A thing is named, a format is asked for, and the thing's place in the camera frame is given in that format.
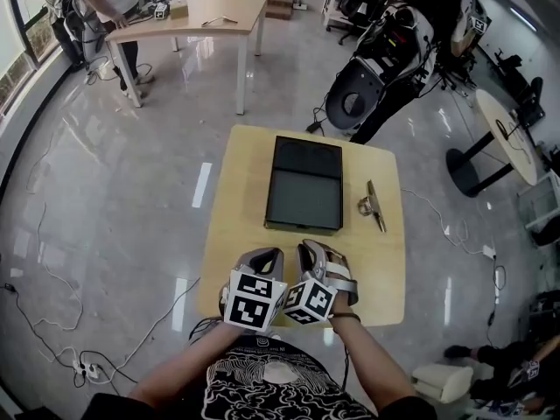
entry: glass wall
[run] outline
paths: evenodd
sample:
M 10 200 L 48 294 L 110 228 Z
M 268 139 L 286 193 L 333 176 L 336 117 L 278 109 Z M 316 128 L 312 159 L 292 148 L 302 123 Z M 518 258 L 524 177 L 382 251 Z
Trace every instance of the glass wall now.
M 0 33 L 2 115 L 58 44 L 41 0 L 0 0 Z

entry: black t-shirt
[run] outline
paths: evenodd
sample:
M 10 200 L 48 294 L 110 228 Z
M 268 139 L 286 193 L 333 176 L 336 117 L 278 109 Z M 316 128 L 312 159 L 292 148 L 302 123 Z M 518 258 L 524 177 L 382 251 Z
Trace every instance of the black t-shirt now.
M 82 420 L 156 418 L 148 405 L 116 395 L 97 394 Z M 281 340 L 241 336 L 181 397 L 157 418 L 231 420 L 371 419 L 307 353 Z M 435 410 L 407 397 L 380 412 L 381 420 L 435 420 Z

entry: white shoe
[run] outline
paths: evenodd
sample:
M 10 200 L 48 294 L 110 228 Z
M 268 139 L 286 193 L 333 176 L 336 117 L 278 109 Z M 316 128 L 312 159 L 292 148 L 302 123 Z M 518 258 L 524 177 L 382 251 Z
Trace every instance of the white shoe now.
M 122 94 L 124 96 L 126 96 L 129 100 L 132 100 L 132 96 L 130 96 L 130 92 L 128 89 L 126 90 L 121 90 Z M 140 98 L 141 100 L 146 96 L 146 93 L 143 92 L 142 90 L 137 90 L 138 93 L 138 98 Z
M 136 83 L 137 86 L 142 86 L 143 84 L 151 84 L 155 80 L 156 80 L 156 77 L 153 74 L 151 74 L 149 76 L 138 75 L 136 77 L 136 79 L 134 80 L 134 82 Z

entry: wooden desk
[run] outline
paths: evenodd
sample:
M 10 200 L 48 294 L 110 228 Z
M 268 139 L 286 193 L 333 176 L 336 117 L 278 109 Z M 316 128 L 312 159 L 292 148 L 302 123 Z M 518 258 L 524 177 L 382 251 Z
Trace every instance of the wooden desk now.
M 486 123 L 488 123 L 490 131 L 465 153 L 456 149 L 447 151 L 447 170 L 451 174 L 454 184 L 464 195 L 473 198 L 515 169 L 529 185 L 535 185 L 535 155 L 523 128 L 516 128 L 517 123 L 505 108 L 486 90 L 479 89 L 476 91 L 475 102 L 477 110 Z M 470 160 L 493 140 L 497 140 L 500 147 L 504 150 L 509 163 L 492 176 L 480 182 Z
M 270 170 L 276 136 L 303 138 L 342 148 L 344 227 L 332 236 L 300 234 L 264 228 Z M 358 213 L 366 183 L 374 181 L 387 233 L 374 218 Z M 401 190 L 393 153 L 321 136 L 234 126 L 221 166 L 199 290 L 199 310 L 218 313 L 218 292 L 229 279 L 239 256 L 252 249 L 276 246 L 284 252 L 283 280 L 298 280 L 296 246 L 305 238 L 324 242 L 345 254 L 358 280 L 360 301 L 354 306 L 365 326 L 398 324 L 403 320 L 405 254 Z M 298 325 L 278 316 L 279 325 Z
M 245 105 L 245 75 L 249 35 L 258 19 L 255 56 L 261 55 L 263 25 L 267 0 L 174 0 L 186 1 L 189 16 L 177 20 L 147 20 L 133 24 L 123 30 L 115 30 L 107 36 L 111 49 L 121 68 L 122 76 L 130 90 L 132 101 L 137 108 L 142 107 L 130 69 L 124 59 L 122 42 L 130 42 L 154 37 L 171 37 L 173 51 L 178 51 L 177 36 L 238 36 L 236 113 L 243 115 Z M 237 24 L 216 21 L 208 26 L 202 24 L 213 18 L 228 16 Z

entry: round table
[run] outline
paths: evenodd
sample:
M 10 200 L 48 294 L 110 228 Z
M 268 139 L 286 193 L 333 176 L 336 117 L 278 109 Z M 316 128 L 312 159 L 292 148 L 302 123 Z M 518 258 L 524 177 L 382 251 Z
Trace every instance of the round table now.
M 464 153 L 456 149 L 447 151 L 445 162 L 453 183 L 464 195 L 474 198 L 482 190 L 516 169 L 529 185 L 535 185 L 535 156 L 523 127 L 515 122 L 505 108 L 486 90 L 476 91 L 475 102 L 490 131 Z M 498 141 L 509 163 L 480 181 L 470 160 L 493 140 Z

